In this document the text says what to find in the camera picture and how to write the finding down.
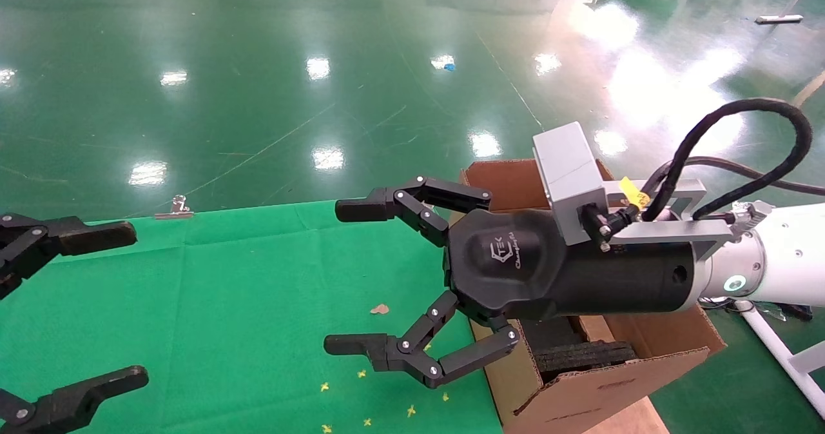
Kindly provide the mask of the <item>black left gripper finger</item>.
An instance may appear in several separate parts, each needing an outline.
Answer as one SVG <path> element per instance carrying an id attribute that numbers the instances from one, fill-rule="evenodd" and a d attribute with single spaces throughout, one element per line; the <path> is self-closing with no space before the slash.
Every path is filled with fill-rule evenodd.
<path id="1" fill-rule="evenodd" d="M 66 385 L 29 402 L 1 390 L 2 433 L 70 433 L 88 426 L 100 405 L 150 381 L 144 366 L 129 366 Z"/>
<path id="2" fill-rule="evenodd" d="M 78 217 L 39 220 L 16 213 L 1 219 L 1 299 L 56 257 L 77 257 L 135 245 L 127 221 L 87 225 Z"/>

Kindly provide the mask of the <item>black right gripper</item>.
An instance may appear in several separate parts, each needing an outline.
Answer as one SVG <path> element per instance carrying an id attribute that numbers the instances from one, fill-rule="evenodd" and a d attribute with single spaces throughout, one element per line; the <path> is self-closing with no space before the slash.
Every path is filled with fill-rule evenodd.
<path id="1" fill-rule="evenodd" d="M 569 246 L 551 211 L 492 213 L 486 211 L 491 201 L 490 190 L 422 176 L 375 188 L 365 198 L 336 200 L 340 222 L 399 219 L 434 246 L 445 247 L 449 290 L 401 337 L 329 335 L 324 351 L 363 355 L 376 372 L 402 371 L 436 389 L 509 355 L 519 331 L 506 319 L 669 313 L 688 302 L 695 273 L 689 243 L 636 244 L 609 252 L 592 241 Z M 435 207 L 466 214 L 450 227 Z M 475 322 L 491 321 L 492 334 L 439 359 L 430 357 L 425 346 L 456 311 Z"/>

